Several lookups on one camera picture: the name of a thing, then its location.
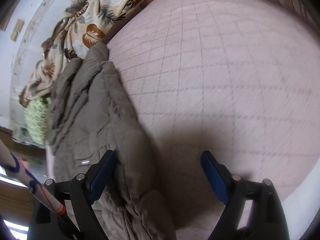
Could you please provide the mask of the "olive quilted puffer jacket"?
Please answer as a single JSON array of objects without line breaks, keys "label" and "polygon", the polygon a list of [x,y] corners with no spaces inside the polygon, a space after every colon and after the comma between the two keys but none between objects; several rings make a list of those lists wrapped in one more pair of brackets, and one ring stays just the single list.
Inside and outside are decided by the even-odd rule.
[{"label": "olive quilted puffer jacket", "polygon": [[109,239],[175,239],[160,191],[155,149],[140,125],[107,45],[73,58],[55,81],[48,144],[56,181],[85,173],[112,150],[111,181],[93,203]]}]

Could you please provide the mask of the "white marker with red tip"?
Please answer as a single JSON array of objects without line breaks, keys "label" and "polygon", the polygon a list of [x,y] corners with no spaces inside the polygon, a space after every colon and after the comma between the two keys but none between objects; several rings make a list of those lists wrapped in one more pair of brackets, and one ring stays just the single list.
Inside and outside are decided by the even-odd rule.
[{"label": "white marker with red tip", "polygon": [[61,204],[9,151],[1,141],[1,167],[9,177],[16,178],[50,211],[58,216],[66,214]]}]

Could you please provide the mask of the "green patterned pillow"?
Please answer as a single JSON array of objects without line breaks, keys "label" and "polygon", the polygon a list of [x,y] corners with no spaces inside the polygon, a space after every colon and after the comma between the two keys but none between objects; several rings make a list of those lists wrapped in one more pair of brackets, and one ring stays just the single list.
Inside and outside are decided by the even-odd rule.
[{"label": "green patterned pillow", "polygon": [[25,124],[33,142],[39,145],[46,144],[48,131],[48,110],[51,97],[44,96],[30,100],[25,111]]}]

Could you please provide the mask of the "pink quilted mattress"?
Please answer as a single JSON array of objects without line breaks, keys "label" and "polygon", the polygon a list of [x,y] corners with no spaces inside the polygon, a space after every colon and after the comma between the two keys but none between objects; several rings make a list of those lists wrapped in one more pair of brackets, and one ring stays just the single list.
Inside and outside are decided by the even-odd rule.
[{"label": "pink quilted mattress", "polygon": [[106,44],[152,142],[175,239],[206,239],[223,204],[200,164],[270,179],[289,216],[319,160],[319,39],[265,0],[155,0]]}]

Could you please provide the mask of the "leaf-print beige blanket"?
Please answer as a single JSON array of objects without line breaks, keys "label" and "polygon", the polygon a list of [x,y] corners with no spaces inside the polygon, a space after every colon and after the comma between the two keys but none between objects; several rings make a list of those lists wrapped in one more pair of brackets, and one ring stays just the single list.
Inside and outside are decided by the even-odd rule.
[{"label": "leaf-print beige blanket", "polygon": [[127,18],[144,0],[71,0],[52,35],[41,45],[42,59],[22,89],[19,103],[50,93],[51,86],[73,58],[84,59],[101,42],[114,23]]}]

